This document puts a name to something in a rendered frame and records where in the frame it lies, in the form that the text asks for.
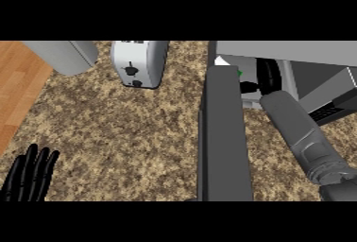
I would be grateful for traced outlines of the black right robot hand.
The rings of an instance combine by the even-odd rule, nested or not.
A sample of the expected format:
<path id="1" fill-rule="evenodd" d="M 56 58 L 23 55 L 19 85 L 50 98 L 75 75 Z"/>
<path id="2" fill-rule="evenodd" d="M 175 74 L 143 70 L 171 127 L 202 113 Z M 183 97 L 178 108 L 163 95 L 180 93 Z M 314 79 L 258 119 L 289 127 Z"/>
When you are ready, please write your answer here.
<path id="1" fill-rule="evenodd" d="M 256 83 L 240 83 L 242 93 L 261 92 L 261 95 L 281 90 L 281 75 L 275 60 L 256 58 Z"/>

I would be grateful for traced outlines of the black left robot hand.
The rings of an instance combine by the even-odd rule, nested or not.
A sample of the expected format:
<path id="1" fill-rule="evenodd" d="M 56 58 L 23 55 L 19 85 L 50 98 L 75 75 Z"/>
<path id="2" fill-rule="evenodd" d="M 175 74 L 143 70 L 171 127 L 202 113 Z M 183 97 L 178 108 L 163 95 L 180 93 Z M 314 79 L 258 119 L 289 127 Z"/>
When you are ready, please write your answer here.
<path id="1" fill-rule="evenodd" d="M 38 150 L 31 144 L 26 153 L 16 156 L 0 188 L 0 201 L 44 202 L 51 182 L 53 168 L 60 152 L 47 147 Z"/>

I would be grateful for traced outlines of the white green milk carton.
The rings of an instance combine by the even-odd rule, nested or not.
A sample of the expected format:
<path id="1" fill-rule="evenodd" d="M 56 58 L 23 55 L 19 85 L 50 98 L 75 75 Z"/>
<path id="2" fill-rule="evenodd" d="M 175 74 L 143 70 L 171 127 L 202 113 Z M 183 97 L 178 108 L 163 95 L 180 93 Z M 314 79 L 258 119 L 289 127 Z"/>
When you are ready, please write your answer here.
<path id="1" fill-rule="evenodd" d="M 222 65 L 230 65 L 230 63 L 222 59 L 221 56 L 216 56 L 215 58 L 215 65 L 222 66 Z"/>

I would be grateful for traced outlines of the grey microwave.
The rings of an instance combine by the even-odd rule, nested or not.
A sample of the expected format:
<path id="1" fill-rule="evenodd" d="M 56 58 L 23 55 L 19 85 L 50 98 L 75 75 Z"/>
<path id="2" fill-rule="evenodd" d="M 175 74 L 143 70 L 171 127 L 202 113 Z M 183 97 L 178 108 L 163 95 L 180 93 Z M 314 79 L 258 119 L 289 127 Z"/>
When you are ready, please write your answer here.
<path id="1" fill-rule="evenodd" d="M 240 80 L 253 83 L 256 58 L 275 60 L 281 90 L 321 126 L 357 113 L 357 43 L 211 41 L 211 66 L 216 56 L 239 67 Z"/>

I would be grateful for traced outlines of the white silver toaster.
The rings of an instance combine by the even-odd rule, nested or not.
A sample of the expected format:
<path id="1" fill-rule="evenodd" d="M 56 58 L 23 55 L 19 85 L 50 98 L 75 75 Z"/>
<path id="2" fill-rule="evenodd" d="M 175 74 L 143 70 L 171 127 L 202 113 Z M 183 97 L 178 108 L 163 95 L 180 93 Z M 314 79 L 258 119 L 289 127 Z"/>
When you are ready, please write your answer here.
<path id="1" fill-rule="evenodd" d="M 156 89 L 162 82 L 168 41 L 113 41 L 112 64 L 126 87 Z"/>

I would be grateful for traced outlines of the grey cylindrical container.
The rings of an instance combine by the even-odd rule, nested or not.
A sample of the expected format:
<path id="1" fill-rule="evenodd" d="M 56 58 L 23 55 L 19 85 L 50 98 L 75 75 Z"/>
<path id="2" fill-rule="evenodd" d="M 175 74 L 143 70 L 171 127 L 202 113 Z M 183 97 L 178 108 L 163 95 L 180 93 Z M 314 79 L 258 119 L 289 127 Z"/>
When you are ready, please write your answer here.
<path id="1" fill-rule="evenodd" d="M 93 41 L 22 42 L 53 69 L 66 76 L 85 73 L 94 66 L 98 50 Z"/>

